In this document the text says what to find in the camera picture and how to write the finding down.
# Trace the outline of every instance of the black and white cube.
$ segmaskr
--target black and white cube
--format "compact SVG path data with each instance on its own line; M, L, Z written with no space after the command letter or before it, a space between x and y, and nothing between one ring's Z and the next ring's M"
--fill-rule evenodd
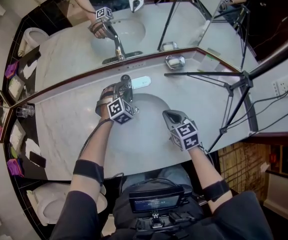
M100 19L103 17L107 17L109 19L113 19L113 13L110 8L103 7L101 9L96 10L96 19Z
M134 114L132 107L122 98L117 98L107 104L109 118L120 125L130 121Z
M171 141L183 150L189 150L200 144L199 131L194 122L186 119L184 124L170 131Z

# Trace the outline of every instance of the toilet seat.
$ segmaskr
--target toilet seat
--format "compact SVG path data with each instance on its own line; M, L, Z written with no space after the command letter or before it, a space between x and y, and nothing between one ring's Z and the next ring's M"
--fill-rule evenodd
M24 31L25 41L32 48L38 47L41 43L45 42L50 36L37 27L29 27Z

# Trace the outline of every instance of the sink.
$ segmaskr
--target sink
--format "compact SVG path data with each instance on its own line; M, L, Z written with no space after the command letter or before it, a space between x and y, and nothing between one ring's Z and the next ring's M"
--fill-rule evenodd
M114 157L119 154L134 159L143 154L165 153L165 146L169 146L169 131L162 116L169 106L159 97L146 94L133 94L133 109L137 107L139 113L134 112L134 118L125 124L114 123L107 150Z
M134 19L112 20L111 22L121 40L125 53L138 51L139 43L146 33L144 25ZM102 59L116 56L114 41L109 38L98 39L94 37L91 40L91 47L94 53Z

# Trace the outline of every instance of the cable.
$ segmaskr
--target cable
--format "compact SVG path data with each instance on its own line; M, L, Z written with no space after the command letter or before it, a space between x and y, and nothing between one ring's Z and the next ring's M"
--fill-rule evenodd
M281 94L281 95L278 95L278 96L275 96L275 97L270 97L270 98L263 98L263 99L259 99L259 100L255 101L255 102L253 102L253 104L248 108L248 110L246 111L246 113L242 117L240 117L239 119L235 120L234 122L231 122L230 124L226 125L225 127L231 126L231 125L237 123L238 121L242 120L250 112L250 110L254 107L254 105L256 103L270 101L270 100L274 100L274 99L280 100L279 98L281 98L281 97L284 98L287 95L288 95L288 90L285 93Z
M266 108L264 108L264 109L261 110L260 112L258 112L258 113L256 113L255 115L252 115L252 116L244 119L243 121L239 122L238 124L233 125L232 127L228 127L227 130L229 130L229 129L231 129L231 128L234 128L234 127L236 127L236 126L239 126L240 124L242 124L242 123L245 122L246 120L249 120L249 119L251 119L251 118L253 118L253 117L255 117L255 116L258 116L259 114L261 114L262 112L264 112L266 109L268 109L273 103L275 103L275 102L277 102L277 101L285 98L285 97L288 95L288 90L287 90L285 93L283 93L282 95L283 95L283 97L280 97L280 98L278 98L277 100L272 101L269 105L267 105Z
M82 149L80 150L79 155L78 155L78 159L80 159L82 153L84 152L84 149L85 149L86 145L89 143L89 141L90 141L90 139L92 138L93 134L98 130L98 128L100 128L100 126L101 126L102 124L104 124L104 123L106 123L106 122L109 122L109 121L111 121L111 119L105 119L104 121L100 122L100 123L95 127L95 129L91 132L91 134L90 134L90 135L88 136L88 138L86 139L86 141L85 141Z
M285 114L285 115L283 115L282 117L280 117L279 119L277 119L275 122L271 123L270 125L264 127L263 129L260 129L260 130L258 130L258 131L256 131L256 132L252 133L252 134L251 134L250 136L248 136L248 137L251 137L251 136L253 136L253 135L255 135L255 134L257 134L257 133L259 133L259 132L261 132L261 131L266 130L267 128L271 127L272 125L276 124L277 122L281 121L283 118L286 118L287 116L288 116L288 113Z

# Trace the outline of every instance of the electrical socket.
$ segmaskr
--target electrical socket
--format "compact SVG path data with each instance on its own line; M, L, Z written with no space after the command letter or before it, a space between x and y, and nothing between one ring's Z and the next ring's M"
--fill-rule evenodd
M139 68L139 67L143 67L143 66L145 66L145 64L146 64L146 62L145 61L142 61L142 62L140 62L140 63L134 63L134 64L131 64L131 65L128 65L127 66L127 68L128 69L137 69L137 68Z
M275 96L282 95L288 91L288 75L272 82Z

